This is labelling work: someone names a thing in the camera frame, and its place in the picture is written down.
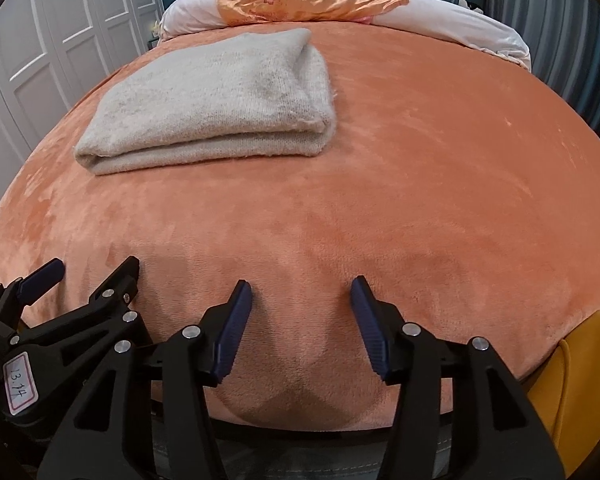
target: clamp jaw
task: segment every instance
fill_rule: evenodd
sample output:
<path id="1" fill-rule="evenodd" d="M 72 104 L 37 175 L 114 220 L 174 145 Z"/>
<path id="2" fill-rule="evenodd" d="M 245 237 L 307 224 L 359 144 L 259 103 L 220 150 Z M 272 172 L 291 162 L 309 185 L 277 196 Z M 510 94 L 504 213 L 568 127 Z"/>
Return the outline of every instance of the clamp jaw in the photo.
<path id="1" fill-rule="evenodd" d="M 128 307 L 138 293 L 139 266 L 130 256 L 88 304 L 33 328 L 22 322 L 23 310 L 62 281 L 64 263 L 55 258 L 0 285 L 0 475 L 13 463 L 40 463 L 72 400 L 117 340 L 151 343 Z M 3 476 L 21 474 L 16 468 Z"/>
<path id="2" fill-rule="evenodd" d="M 452 446 L 445 480 L 564 480 L 536 410 L 493 346 L 437 339 L 376 300 L 363 276 L 350 300 L 373 370 L 400 384 L 380 480 L 430 480 L 440 426 L 440 387 L 453 380 Z"/>
<path id="3" fill-rule="evenodd" d="M 171 478 L 225 480 L 203 387 L 231 371 L 250 311 L 251 287 L 240 281 L 227 303 L 164 343 L 117 342 L 67 412 L 38 480 L 154 479 L 151 381 L 162 381 Z"/>

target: beige knit blanket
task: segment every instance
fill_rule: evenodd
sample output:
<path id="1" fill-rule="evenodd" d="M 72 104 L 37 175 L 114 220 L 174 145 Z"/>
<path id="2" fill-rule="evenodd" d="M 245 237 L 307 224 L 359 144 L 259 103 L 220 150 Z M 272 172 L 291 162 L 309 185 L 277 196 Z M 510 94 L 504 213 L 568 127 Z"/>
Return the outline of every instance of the beige knit blanket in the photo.
<path id="1" fill-rule="evenodd" d="M 333 136 L 311 32 L 246 33 L 152 61 L 103 96 L 75 147 L 94 174 L 251 155 L 314 156 Z"/>

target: yellow cushion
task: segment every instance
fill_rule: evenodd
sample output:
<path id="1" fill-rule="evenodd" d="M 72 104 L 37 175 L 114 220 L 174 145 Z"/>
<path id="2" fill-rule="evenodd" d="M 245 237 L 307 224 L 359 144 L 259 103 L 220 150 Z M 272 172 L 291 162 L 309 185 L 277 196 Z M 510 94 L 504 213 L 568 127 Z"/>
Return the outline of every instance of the yellow cushion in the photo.
<path id="1" fill-rule="evenodd" d="M 560 341 L 528 396 L 568 478 L 600 440 L 600 312 Z"/>

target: orange fleece blanket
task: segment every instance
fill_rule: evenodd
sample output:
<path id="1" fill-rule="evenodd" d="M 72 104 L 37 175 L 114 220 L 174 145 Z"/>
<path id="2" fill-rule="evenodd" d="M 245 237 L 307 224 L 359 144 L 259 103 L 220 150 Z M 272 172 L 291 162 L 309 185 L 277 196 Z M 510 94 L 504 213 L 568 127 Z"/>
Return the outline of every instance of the orange fleece blanket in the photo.
<path id="1" fill-rule="evenodd" d="M 104 92 L 162 54 L 244 32 L 307 27 L 338 129 L 304 157 L 218 160 L 93 176 L 72 149 Z M 0 281 L 53 257 L 35 324 L 84 304 L 127 256 L 142 312 L 167 338 L 246 279 L 255 293 L 212 416 L 293 430 L 391 424 L 350 311 L 378 298 L 440 338 L 490 339 L 534 370 L 600 310 L 600 140 L 554 92 L 488 54 L 357 23 L 275 23 L 168 41 L 119 70 L 40 143 L 0 203 Z M 443 409 L 450 408 L 448 391 Z"/>

